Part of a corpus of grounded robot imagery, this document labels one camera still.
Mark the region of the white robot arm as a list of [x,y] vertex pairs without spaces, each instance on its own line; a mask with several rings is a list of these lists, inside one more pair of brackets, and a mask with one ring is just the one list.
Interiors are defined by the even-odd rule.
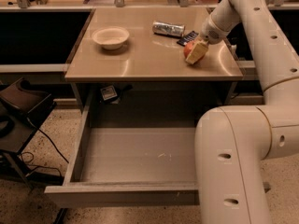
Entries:
[[297,153],[298,56],[265,0],[221,0],[201,37],[217,43],[244,27],[263,105],[226,105],[198,121],[195,170],[202,224],[272,224],[261,177],[263,159]]

